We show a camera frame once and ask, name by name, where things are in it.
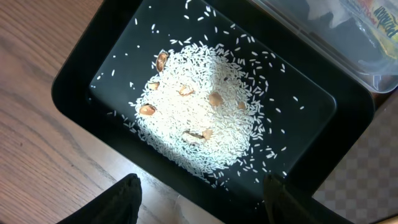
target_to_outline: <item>black object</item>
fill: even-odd
[[[238,26],[234,29],[230,28],[233,22],[219,12],[216,13],[216,17],[213,12],[210,12],[211,17],[206,16],[203,20],[197,21],[196,18],[204,16],[203,10],[206,9],[206,4],[203,1],[189,2],[188,10],[185,9],[185,0],[176,2],[178,3],[169,4],[167,1],[145,0],[139,6],[134,19],[127,25],[90,83],[88,97],[91,98],[91,105],[98,110],[98,113],[103,115],[109,113],[107,117],[110,120],[120,126],[125,124],[128,126],[126,130],[129,130],[130,124],[134,126],[134,122],[137,122],[134,120],[136,110],[128,102],[135,102],[137,98],[140,98],[142,88],[151,76],[158,73],[154,67],[151,68],[150,64],[156,60],[154,55],[157,55],[161,49],[171,48],[179,52],[183,48],[179,43],[171,44],[169,39],[191,38],[191,43],[200,45],[200,40],[203,44],[214,47],[222,43],[225,50],[233,51],[233,56],[232,54],[226,56],[230,61],[234,58],[245,58],[247,61],[246,66],[241,66],[243,71],[250,75],[248,78],[242,78],[242,81],[250,86],[254,83],[253,89],[258,86],[264,91],[262,96],[256,94],[255,99],[261,100],[264,106],[260,112],[264,113],[262,124],[266,132],[263,133],[262,139],[253,140],[252,138],[250,145],[259,146],[254,147],[253,152],[249,150],[247,156],[239,158],[247,164],[241,165],[237,162],[228,169],[215,170],[214,173],[218,179],[215,179],[213,174],[205,175],[205,177],[210,184],[216,181],[217,184],[224,182],[217,191],[224,193],[228,189],[228,195],[236,195],[239,202],[251,204],[252,209],[255,209],[255,205],[262,200],[262,186],[255,180],[261,180],[265,174],[262,170],[263,161],[266,163],[266,169],[273,173],[280,175],[284,172],[289,173],[296,161],[305,153],[308,145],[315,139],[314,136],[333,116],[335,101],[327,92],[291,67],[288,62],[276,56],[274,58],[270,54],[270,49],[258,40],[252,42],[251,36],[245,30]],[[184,18],[184,14],[188,14],[190,19]],[[252,52],[258,52],[260,55],[255,56]],[[282,64],[285,65],[285,73],[280,70]],[[253,69],[258,66],[262,69],[256,69],[256,75],[254,75]],[[267,80],[260,78],[260,75],[266,77]],[[293,99],[293,96],[299,99],[298,102]],[[139,141],[137,135],[131,133],[131,137]],[[287,150],[280,151],[284,147],[287,147]],[[273,156],[268,159],[267,155],[272,155],[271,152],[275,153],[275,158]],[[245,166],[253,166],[257,172],[251,170],[245,172],[242,170]]]
[[[185,1],[172,2],[181,4]],[[291,158],[297,161],[287,179],[306,194],[313,194],[371,122],[374,114],[371,95],[298,37],[248,2],[214,0],[208,3],[305,74],[310,80],[306,82],[312,87],[317,86],[316,96],[323,95],[321,99],[333,102],[326,103],[332,105],[332,114],[330,118],[326,116],[323,119],[327,120],[324,127],[312,136],[307,145],[301,146],[299,150],[303,153],[300,157]],[[212,189],[202,180],[149,149],[120,125],[104,119],[95,99],[87,100],[91,96],[88,87],[93,77],[140,4],[141,1],[105,0],[54,81],[52,96],[56,107],[65,116],[220,220],[265,220],[264,214],[254,209],[251,197],[245,200],[246,194],[229,194],[224,190]],[[295,77],[299,80],[306,79],[303,75]],[[286,82],[294,84],[296,80]],[[297,133],[296,138],[300,138],[299,129],[294,133]],[[256,202],[261,201],[260,197],[255,199]]]
[[[352,224],[278,175],[264,179],[264,201],[270,224]]]
[[[141,181],[129,174],[58,224],[137,223],[141,200]]]

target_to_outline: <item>tray rim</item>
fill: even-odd
[[[123,146],[124,144],[142,148],[147,146],[143,142],[140,144],[133,142],[125,130],[115,127],[106,120],[98,122],[101,116],[95,114],[95,110],[85,100],[86,88],[141,2],[142,0],[105,0],[102,3],[53,82],[54,105],[76,124],[220,220],[224,222],[247,221],[248,215],[251,215],[253,220],[264,218],[263,213],[254,214],[245,205],[231,205],[225,202],[218,195],[219,192],[215,194],[215,191],[206,183],[181,169],[178,170],[178,167],[170,161],[164,161],[161,155],[149,156],[144,152],[129,152],[128,147]],[[375,105],[370,92],[274,20],[272,16],[259,11],[250,2],[208,0],[207,3],[270,49],[278,52],[278,56],[288,61],[335,99],[335,115],[307,149],[306,156],[296,163],[287,177],[287,180],[298,189],[312,195],[372,121]],[[238,11],[250,16],[237,16]],[[278,39],[273,39],[268,35],[272,31],[277,31]],[[278,45],[278,42],[283,42],[284,45]],[[306,50],[307,58],[298,57],[298,53],[292,54],[291,49],[295,49],[295,52]],[[73,107],[79,107],[79,111],[74,110]],[[341,128],[341,123],[350,125]],[[334,141],[332,134],[339,134],[340,142]],[[318,159],[320,156],[325,156],[322,153],[324,149],[329,149],[328,159]],[[140,159],[143,158],[150,158],[154,162],[141,161]],[[164,167],[162,171],[156,170],[156,167],[160,167],[154,165],[156,162],[168,166],[167,170],[163,170]],[[303,171],[311,170],[313,166],[317,167],[316,172],[312,172],[311,175],[301,174]]]

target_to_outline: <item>black tray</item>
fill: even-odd
[[[122,125],[120,114],[134,117],[135,111],[128,101],[135,101],[145,82],[156,74],[150,67],[153,55],[160,49],[173,48],[178,52],[182,46],[171,45],[169,39],[188,37],[193,37],[195,43],[201,40],[214,47],[221,42],[226,49],[233,50],[236,37],[243,33],[256,38],[255,44],[244,39],[239,44],[242,47],[239,57],[246,58],[247,67],[250,67],[248,59],[253,57],[252,50],[275,52],[276,59],[268,55],[262,64],[270,82],[262,104],[274,123],[274,133],[266,136],[263,149],[267,145],[288,149],[275,160],[264,160],[268,170],[278,174],[285,171],[287,180],[309,195],[370,123],[373,100],[358,83],[248,2],[208,3],[218,10],[217,17],[211,13],[211,18],[207,18],[203,14],[206,4],[199,0],[189,3],[189,11],[184,0],[105,1],[58,74],[53,84],[53,100],[63,114],[221,220],[257,220],[264,218],[264,211],[257,209],[262,200],[262,186],[254,178],[260,179],[264,173],[250,172],[238,177],[236,170],[240,167],[235,164],[223,170],[223,180],[230,179],[229,192],[224,188],[212,189],[140,142]],[[198,22],[200,16],[205,19]],[[132,18],[138,18],[139,25]],[[156,23],[154,33],[150,29],[153,23]],[[235,29],[230,28],[232,23],[237,24]],[[217,35],[214,26],[218,27]],[[223,30],[230,35],[223,35]],[[270,69],[268,61],[278,68]],[[285,64],[286,73],[279,71],[281,63]],[[129,82],[134,82],[135,90]],[[282,114],[275,111],[276,106]],[[118,116],[112,114],[107,119],[106,113],[113,110],[118,111]],[[253,164],[262,172],[264,152],[250,156],[256,158],[257,164]]]

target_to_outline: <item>rice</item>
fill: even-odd
[[[135,105],[140,139],[198,177],[227,169],[243,157],[250,147],[253,124],[261,123],[260,119],[252,118],[260,108],[259,100],[251,103],[243,88],[248,88],[241,81],[246,72],[228,62],[223,56],[224,49],[219,54],[216,51],[206,45],[193,44],[181,52],[171,53],[164,71],[149,80],[149,83],[159,82],[158,89],[151,91],[146,85]],[[180,96],[178,91],[183,85],[195,92]],[[208,102],[209,94],[214,91],[223,99],[217,107]],[[251,106],[240,110],[237,102],[241,101]],[[152,116],[139,114],[139,109],[146,104],[156,108]],[[185,131],[202,134],[207,129],[211,129],[213,135],[203,144],[189,144],[182,139]]]

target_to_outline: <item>plastic container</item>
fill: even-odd
[[[252,0],[368,90],[398,86],[397,3]]]

